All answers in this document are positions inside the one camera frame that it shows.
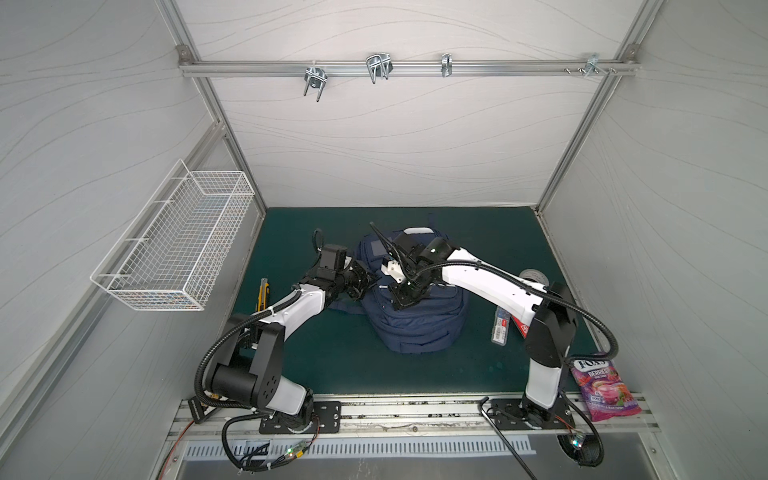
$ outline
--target white wire basket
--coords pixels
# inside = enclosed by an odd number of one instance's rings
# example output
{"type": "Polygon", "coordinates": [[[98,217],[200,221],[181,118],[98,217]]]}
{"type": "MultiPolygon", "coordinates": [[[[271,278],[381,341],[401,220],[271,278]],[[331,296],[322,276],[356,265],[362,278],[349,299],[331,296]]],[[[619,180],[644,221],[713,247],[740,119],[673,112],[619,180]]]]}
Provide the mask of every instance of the white wire basket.
{"type": "Polygon", "coordinates": [[[155,198],[170,194],[147,203],[91,275],[134,310],[202,310],[253,199],[241,171],[190,171],[179,163],[174,171],[182,176],[171,172],[155,198]]]}

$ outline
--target blue backpack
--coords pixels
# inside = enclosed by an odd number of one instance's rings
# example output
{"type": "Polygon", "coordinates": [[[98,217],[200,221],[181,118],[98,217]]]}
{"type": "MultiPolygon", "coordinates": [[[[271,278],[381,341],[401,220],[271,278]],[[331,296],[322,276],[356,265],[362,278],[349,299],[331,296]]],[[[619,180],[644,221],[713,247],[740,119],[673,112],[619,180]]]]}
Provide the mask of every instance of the blue backpack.
{"type": "MultiPolygon", "coordinates": [[[[409,228],[384,232],[384,235],[394,240],[403,232],[413,235],[416,241],[424,245],[435,237],[448,238],[431,228],[409,228]]],[[[393,352],[437,352],[450,347],[467,320],[469,291],[453,285],[433,285],[429,296],[418,304],[404,310],[395,310],[387,289],[395,280],[381,271],[382,260],[386,255],[385,247],[375,234],[363,237],[357,246],[356,258],[381,278],[360,300],[359,306],[334,302],[330,307],[367,315],[379,338],[393,352]]]]}

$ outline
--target horizontal metal bar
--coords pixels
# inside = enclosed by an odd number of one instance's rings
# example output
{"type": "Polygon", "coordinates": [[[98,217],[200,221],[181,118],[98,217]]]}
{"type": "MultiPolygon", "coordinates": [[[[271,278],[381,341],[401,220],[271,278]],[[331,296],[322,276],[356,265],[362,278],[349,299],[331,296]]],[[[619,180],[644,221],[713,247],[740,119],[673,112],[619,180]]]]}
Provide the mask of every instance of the horizontal metal bar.
{"type": "MultiPolygon", "coordinates": [[[[587,60],[453,61],[456,77],[523,77],[574,75],[587,60]]],[[[199,61],[179,65],[184,77],[304,77],[308,67],[322,68],[329,77],[368,77],[364,61],[199,61]]],[[[600,60],[594,76],[634,75],[640,64],[600,60]]],[[[392,61],[393,77],[441,77],[440,61],[392,61]]]]}

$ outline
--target pink candy packet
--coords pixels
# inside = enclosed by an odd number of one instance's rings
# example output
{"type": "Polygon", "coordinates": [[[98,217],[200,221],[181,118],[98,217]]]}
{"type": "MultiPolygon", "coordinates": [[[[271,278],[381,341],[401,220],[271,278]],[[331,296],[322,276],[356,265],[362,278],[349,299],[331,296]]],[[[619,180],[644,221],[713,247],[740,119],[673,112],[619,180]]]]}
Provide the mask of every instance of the pink candy packet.
{"type": "Polygon", "coordinates": [[[575,360],[571,373],[589,408],[593,422],[615,416],[637,415],[643,411],[621,381],[610,361],[575,360]]]}

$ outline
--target dark green mat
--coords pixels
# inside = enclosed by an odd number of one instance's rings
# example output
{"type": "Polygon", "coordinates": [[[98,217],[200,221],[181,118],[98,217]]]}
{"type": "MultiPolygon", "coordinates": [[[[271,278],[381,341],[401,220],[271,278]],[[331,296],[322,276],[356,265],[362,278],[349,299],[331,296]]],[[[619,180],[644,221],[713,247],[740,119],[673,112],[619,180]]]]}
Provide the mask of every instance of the dark green mat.
{"type": "MultiPolygon", "coordinates": [[[[270,280],[271,303],[290,293],[315,259],[315,228],[323,229],[326,243],[354,251],[371,232],[368,222],[376,222],[381,230],[424,227],[428,213],[437,215],[438,229],[484,261],[515,274],[535,268],[550,281],[564,281],[529,208],[273,208],[267,212],[234,311],[254,311],[263,276],[270,280]]],[[[469,318],[453,346],[402,355],[384,346],[366,317],[326,310],[288,339],[283,374],[316,393],[522,391],[528,381],[522,337],[512,327],[506,346],[491,343],[494,312],[493,304],[472,295],[469,318]]],[[[595,351],[583,325],[572,351],[595,351]]]]}

